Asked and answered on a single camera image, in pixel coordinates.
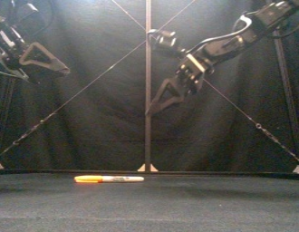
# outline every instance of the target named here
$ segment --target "robotic arm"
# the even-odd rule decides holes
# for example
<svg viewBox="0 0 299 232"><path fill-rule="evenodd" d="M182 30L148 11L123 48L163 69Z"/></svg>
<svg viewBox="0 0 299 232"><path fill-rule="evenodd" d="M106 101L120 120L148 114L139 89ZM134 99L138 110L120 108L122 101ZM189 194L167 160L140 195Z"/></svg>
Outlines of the robotic arm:
<svg viewBox="0 0 299 232"><path fill-rule="evenodd" d="M27 43L0 16L0 63L14 77L39 83L43 75L60 77L71 70L38 42Z"/></svg>
<svg viewBox="0 0 299 232"><path fill-rule="evenodd" d="M158 113L174 103L183 102L190 94L198 93L202 89L205 74L214 73L219 63L243 53L298 11L299 0L266 5L257 12L241 17L235 24L235 33L205 40L190 51L179 47L175 33L150 31L150 34L158 34L156 48L173 50L183 60L175 77L165 80L147 114ZM163 101L166 92L170 92L173 97Z"/></svg>

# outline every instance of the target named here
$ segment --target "marker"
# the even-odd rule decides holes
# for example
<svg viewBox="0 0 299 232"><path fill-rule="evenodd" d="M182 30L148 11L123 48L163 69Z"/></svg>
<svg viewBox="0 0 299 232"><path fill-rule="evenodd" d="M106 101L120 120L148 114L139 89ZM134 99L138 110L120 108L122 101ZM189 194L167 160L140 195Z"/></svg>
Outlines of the marker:
<svg viewBox="0 0 299 232"><path fill-rule="evenodd" d="M75 177L78 183L119 183L119 182L140 182L144 181L142 177L122 177L122 176L78 176Z"/></svg>

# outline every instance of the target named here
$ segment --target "black robotic arm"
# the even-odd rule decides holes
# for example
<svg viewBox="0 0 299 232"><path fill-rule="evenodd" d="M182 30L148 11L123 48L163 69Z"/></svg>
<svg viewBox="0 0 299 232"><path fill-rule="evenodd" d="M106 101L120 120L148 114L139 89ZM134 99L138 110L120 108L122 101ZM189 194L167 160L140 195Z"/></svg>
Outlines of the black robotic arm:
<svg viewBox="0 0 299 232"><path fill-rule="evenodd" d="M175 77L165 80L147 114L158 113L174 103L183 102L190 94L198 93L202 89L205 74L214 73L219 63L243 53L275 31L282 22L298 11L299 0L287 0L266 5L257 12L242 15L235 24L235 33L205 40L190 51L179 47L175 33L150 31L150 34L158 34L155 44L158 49L174 50L183 60ZM170 92L173 97L165 101L166 92Z"/></svg>

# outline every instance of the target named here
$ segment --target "dark gray table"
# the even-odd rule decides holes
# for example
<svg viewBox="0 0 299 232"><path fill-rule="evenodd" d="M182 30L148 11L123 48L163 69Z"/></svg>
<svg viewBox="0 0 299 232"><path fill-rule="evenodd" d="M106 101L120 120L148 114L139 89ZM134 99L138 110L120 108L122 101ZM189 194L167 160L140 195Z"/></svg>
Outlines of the dark gray table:
<svg viewBox="0 0 299 232"><path fill-rule="evenodd" d="M299 231L299 179L144 175L79 184L78 175L0 174L0 231Z"/></svg>

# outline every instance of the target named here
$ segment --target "black curtain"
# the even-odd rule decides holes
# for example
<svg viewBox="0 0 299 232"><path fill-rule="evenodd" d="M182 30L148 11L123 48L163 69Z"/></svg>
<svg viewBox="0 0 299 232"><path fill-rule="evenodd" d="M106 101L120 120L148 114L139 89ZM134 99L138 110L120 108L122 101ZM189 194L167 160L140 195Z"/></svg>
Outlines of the black curtain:
<svg viewBox="0 0 299 232"><path fill-rule="evenodd" d="M190 3L152 1L151 18L152 28L177 31L187 48L229 34L242 13L265 5L251 0ZM35 4L47 21L55 18L44 32L26 39L39 41L72 74L44 78L40 85L18 81L2 148L59 111L2 162L8 168L138 170L146 160L146 1L58 0L52 8L47 1ZM286 47L293 54L294 42ZM154 52L152 95L178 64L177 58ZM293 171L294 158L247 118L295 149L274 40L265 38L206 79L201 93L152 117L154 166L171 171ZM299 100L299 89L295 94Z"/></svg>

